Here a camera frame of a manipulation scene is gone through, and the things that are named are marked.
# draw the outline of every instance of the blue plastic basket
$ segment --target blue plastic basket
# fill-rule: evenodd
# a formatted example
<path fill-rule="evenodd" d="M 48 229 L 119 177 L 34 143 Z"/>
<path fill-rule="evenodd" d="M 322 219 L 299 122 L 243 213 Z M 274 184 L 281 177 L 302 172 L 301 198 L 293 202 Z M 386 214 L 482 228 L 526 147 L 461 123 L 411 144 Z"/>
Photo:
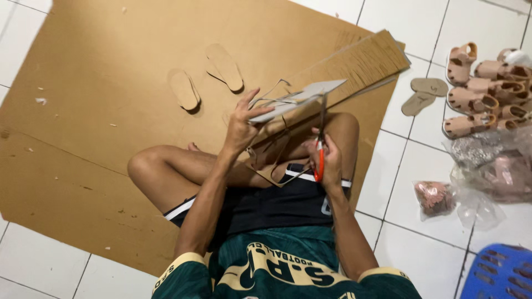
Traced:
<path fill-rule="evenodd" d="M 460 299 L 532 299 L 532 251 L 492 244 L 471 265 Z"/>

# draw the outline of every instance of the green jersey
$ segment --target green jersey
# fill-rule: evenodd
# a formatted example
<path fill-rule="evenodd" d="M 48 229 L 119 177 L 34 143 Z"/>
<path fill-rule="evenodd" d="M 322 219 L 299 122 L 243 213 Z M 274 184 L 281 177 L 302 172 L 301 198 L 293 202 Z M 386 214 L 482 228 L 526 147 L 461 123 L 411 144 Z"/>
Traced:
<path fill-rule="evenodd" d="M 366 271 L 359 281 L 338 273 L 328 227 L 272 228 L 231 237 L 209 268 L 196 253 L 178 257 L 157 281 L 152 299 L 170 298 L 421 298 L 402 272 Z"/>

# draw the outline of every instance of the paper scrap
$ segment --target paper scrap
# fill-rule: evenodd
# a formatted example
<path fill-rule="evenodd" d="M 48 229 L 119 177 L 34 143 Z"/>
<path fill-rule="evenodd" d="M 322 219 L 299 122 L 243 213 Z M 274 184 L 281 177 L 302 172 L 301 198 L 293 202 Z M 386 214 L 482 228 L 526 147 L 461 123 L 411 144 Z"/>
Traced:
<path fill-rule="evenodd" d="M 46 103 L 47 103 L 48 101 L 47 101 L 45 98 L 43 98 L 43 97 L 36 97 L 36 98 L 35 98 L 35 102 L 37 102 L 37 103 L 42 103 L 43 106 L 44 106 L 44 105 L 46 105 Z"/>

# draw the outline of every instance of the knee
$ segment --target knee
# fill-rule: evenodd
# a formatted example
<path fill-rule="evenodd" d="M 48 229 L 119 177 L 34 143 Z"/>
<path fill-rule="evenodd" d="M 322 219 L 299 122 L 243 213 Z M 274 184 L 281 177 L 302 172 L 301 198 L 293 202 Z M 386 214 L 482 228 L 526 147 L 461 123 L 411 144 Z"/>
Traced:
<path fill-rule="evenodd" d="M 338 113 L 335 118 L 339 123 L 339 127 L 347 132 L 354 132 L 358 136 L 360 126 L 358 119 L 356 119 L 354 115 L 347 112 L 342 112 Z"/>
<path fill-rule="evenodd" d="M 130 177 L 149 171 L 153 165 L 163 162 L 161 154 L 162 146 L 154 146 L 144 149 L 131 157 L 128 162 L 128 174 Z"/>

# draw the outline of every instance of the bare foot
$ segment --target bare foot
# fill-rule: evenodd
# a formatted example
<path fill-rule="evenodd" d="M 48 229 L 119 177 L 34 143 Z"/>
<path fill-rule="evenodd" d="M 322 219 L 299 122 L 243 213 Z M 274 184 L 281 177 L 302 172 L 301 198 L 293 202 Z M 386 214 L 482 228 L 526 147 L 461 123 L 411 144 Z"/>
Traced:
<path fill-rule="evenodd" d="M 201 152 L 201 150 L 193 142 L 187 145 L 187 150 L 194 151 L 194 152 Z"/>

